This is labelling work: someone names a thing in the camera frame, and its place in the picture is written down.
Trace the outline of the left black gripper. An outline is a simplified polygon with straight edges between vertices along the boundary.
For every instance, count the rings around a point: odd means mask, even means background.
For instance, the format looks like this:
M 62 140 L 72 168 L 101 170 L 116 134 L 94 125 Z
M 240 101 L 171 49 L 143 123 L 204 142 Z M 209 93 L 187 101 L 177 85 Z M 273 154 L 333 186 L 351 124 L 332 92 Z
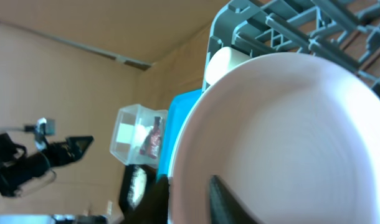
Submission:
M 0 169 L 0 174 L 10 187 L 18 187 L 34 177 L 42 177 L 48 170 L 79 161 L 94 141 L 93 136 L 71 136 L 67 143 L 52 143 L 15 164 Z

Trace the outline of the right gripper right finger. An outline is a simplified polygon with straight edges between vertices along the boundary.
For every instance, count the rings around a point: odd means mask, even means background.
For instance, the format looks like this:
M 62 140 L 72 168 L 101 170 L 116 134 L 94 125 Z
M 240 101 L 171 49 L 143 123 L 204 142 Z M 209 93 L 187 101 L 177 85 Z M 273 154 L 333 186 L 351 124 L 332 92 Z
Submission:
M 209 180 L 209 213 L 212 224 L 262 224 L 242 207 L 230 188 L 218 176 Z

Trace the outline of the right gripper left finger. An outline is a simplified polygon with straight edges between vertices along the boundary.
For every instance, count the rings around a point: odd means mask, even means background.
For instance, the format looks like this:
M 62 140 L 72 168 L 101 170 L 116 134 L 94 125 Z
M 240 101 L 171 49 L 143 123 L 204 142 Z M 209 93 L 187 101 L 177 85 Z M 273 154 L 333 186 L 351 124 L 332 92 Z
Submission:
M 169 178 L 161 177 L 120 224 L 167 224 Z

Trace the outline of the white rice leftovers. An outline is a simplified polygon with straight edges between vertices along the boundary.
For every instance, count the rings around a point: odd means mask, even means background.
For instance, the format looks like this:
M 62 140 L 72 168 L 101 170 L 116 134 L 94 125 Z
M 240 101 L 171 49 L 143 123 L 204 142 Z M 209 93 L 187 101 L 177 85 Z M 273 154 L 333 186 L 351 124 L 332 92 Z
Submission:
M 144 196 L 147 183 L 146 172 L 139 166 L 135 166 L 128 192 L 128 203 L 131 208 L 136 208 Z

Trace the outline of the red snack wrapper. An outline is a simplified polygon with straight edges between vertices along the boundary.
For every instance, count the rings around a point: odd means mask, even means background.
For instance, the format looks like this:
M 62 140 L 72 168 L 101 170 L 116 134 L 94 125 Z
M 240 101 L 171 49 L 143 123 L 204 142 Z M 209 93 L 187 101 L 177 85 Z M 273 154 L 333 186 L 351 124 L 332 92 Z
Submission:
M 161 145 L 161 123 L 163 118 L 156 116 L 154 118 L 154 125 L 147 137 L 143 141 L 140 148 L 140 154 L 148 156 L 152 159 L 157 159 L 159 148 Z

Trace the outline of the large pink plate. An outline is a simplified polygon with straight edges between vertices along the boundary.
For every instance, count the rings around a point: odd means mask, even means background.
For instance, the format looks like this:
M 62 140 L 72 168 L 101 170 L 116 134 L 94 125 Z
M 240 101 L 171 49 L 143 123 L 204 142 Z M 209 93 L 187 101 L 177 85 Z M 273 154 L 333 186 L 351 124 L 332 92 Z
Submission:
M 169 175 L 173 223 L 209 223 L 213 175 L 263 223 L 380 223 L 380 99 L 323 58 L 254 58 L 198 99 Z

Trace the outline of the pale green paper cup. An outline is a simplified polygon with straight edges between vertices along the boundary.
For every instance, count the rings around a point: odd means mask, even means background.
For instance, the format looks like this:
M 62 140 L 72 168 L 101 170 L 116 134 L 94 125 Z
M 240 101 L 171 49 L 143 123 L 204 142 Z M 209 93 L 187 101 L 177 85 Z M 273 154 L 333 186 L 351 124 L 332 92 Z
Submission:
M 251 57 L 231 47 L 218 50 L 209 61 L 204 74 L 209 85 L 215 84 L 236 66 L 250 60 Z

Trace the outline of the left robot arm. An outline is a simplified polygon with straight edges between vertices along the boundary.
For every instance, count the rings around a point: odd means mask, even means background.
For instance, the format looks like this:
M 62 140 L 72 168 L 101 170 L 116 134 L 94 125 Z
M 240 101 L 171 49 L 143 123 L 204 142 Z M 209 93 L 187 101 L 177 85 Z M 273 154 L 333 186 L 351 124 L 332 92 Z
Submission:
M 20 187 L 26 182 L 81 160 L 93 141 L 93 136 L 67 137 L 28 155 L 26 147 L 14 143 L 8 133 L 0 134 L 0 194 L 18 197 Z

